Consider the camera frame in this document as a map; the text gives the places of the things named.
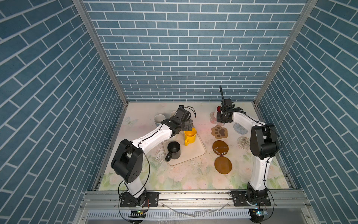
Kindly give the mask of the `pink flower coaster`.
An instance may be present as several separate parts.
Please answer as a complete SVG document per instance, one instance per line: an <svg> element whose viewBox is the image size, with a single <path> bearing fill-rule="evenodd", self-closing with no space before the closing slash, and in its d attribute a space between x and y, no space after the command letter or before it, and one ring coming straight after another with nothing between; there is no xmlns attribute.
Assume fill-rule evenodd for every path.
<svg viewBox="0 0 358 224"><path fill-rule="evenodd" d="M210 113L210 122L212 124L217 124L217 119L216 119L216 116L215 116L215 112Z"/></svg>

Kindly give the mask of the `brown paw coaster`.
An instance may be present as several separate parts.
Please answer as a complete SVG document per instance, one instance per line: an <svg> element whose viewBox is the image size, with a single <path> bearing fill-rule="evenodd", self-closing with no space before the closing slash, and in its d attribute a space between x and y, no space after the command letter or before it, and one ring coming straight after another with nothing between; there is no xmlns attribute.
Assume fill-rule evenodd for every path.
<svg viewBox="0 0 358 224"><path fill-rule="evenodd" d="M228 130L221 126L215 126L211 128L211 135L217 140L221 140L228 137Z"/></svg>

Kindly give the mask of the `yellow mug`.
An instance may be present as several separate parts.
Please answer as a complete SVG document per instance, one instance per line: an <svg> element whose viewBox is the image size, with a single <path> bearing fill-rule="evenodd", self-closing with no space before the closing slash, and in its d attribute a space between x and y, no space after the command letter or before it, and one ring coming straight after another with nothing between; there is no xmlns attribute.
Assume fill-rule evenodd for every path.
<svg viewBox="0 0 358 224"><path fill-rule="evenodd" d="M184 137L185 137L184 145L188 146L189 144L194 143L196 141L196 134L197 134L197 131L195 128L192 128L191 131L185 131L184 132Z"/></svg>

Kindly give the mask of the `blue woven round coaster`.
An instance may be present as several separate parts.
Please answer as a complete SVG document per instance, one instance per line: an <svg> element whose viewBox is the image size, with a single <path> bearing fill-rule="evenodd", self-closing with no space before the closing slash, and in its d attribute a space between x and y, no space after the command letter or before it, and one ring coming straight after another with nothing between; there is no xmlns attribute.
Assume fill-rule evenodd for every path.
<svg viewBox="0 0 358 224"><path fill-rule="evenodd" d="M246 135L248 133L248 130L245 127L243 127L242 125L240 125L239 123L235 123L233 126L233 129L238 134L241 134L241 135Z"/></svg>

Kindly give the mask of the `black mug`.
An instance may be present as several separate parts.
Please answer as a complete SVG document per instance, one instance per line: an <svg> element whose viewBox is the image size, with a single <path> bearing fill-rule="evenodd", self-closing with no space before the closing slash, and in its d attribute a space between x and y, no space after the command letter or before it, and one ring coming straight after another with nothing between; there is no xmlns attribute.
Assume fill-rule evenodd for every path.
<svg viewBox="0 0 358 224"><path fill-rule="evenodd" d="M168 154L165 157L165 161L169 162L170 160L176 160L181 155L181 146L178 142L170 142L167 146Z"/></svg>

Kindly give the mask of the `beige serving tray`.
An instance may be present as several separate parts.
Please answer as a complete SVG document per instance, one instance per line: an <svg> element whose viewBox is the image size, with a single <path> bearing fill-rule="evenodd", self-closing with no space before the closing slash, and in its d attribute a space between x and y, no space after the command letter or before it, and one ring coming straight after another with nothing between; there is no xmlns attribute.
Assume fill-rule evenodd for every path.
<svg viewBox="0 0 358 224"><path fill-rule="evenodd" d="M180 150L179 150L180 156L177 159L174 159L175 156L172 154L171 160L167 161L168 165L176 166L178 164L187 162L191 159L197 158L205 154L206 152L205 147L199 135L197 134L196 129L193 127L193 130L189 131L189 133L194 134L195 140L193 143L188 143L188 145L185 145L186 133L187 132L185 131L181 131L179 134L175 135L174 137L162 143L166 155L169 153L168 151L169 143L176 141L180 144Z"/></svg>

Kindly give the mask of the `brown round coaster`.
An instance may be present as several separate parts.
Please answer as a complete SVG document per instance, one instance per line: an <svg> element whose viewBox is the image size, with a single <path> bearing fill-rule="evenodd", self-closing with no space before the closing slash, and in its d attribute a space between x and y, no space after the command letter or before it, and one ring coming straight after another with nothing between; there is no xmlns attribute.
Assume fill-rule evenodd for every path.
<svg viewBox="0 0 358 224"><path fill-rule="evenodd" d="M220 174L226 175L231 172L233 166L228 158L220 156L215 159L214 167Z"/></svg>
<svg viewBox="0 0 358 224"><path fill-rule="evenodd" d="M213 152L219 156L224 156L229 151L229 146L226 142L218 140L212 145Z"/></svg>

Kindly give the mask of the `multicolour stitched round coaster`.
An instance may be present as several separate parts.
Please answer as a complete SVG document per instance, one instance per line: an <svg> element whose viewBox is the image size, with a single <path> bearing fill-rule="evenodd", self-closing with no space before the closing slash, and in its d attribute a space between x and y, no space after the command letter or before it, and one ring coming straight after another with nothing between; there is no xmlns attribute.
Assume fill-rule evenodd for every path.
<svg viewBox="0 0 358 224"><path fill-rule="evenodd" d="M241 136L237 139L237 145L245 150L250 150L250 139L245 136Z"/></svg>

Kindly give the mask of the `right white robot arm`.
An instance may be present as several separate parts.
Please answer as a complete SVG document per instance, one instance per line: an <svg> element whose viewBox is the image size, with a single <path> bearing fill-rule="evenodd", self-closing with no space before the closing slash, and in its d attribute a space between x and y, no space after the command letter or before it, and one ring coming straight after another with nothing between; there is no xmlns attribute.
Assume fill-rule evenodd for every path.
<svg viewBox="0 0 358 224"><path fill-rule="evenodd" d="M217 107L216 120L219 123L236 122L246 129L251 129L249 148L255 156L251 178L247 185L246 198L251 204L254 200L268 198L266 185L269 166L280 150L276 127L265 124L247 115L230 98L224 98L222 87L219 87L222 97L221 105Z"/></svg>

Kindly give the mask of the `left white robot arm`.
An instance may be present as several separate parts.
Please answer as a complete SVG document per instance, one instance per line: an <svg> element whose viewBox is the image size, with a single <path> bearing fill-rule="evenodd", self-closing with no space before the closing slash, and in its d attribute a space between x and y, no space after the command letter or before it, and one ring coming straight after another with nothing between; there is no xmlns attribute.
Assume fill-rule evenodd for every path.
<svg viewBox="0 0 358 224"><path fill-rule="evenodd" d="M143 199L146 194L145 185L139 178L143 160L147 159L146 154L181 131L191 131L192 115L196 116L193 107L179 105L173 116L165 118L148 134L132 141L124 139L120 142L111 162L111 168L123 178L127 192L133 199Z"/></svg>

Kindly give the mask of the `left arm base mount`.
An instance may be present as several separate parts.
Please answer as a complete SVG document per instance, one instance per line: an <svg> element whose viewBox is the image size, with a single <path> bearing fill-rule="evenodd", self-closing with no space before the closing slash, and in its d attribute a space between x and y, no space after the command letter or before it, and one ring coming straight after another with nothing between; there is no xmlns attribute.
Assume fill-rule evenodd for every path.
<svg viewBox="0 0 358 224"><path fill-rule="evenodd" d="M159 192L147 192L144 191L138 198L132 196L129 192L122 192L121 202L119 206L121 208L131 207L157 207L159 200Z"/></svg>

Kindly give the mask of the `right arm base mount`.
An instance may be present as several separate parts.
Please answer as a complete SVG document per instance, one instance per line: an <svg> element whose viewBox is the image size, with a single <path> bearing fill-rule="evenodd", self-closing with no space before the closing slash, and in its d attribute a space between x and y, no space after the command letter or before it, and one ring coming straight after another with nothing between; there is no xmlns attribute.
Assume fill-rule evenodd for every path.
<svg viewBox="0 0 358 224"><path fill-rule="evenodd" d="M232 190L229 194L232 197L234 206L236 207L259 205L271 206L267 190L247 190L245 192Z"/></svg>

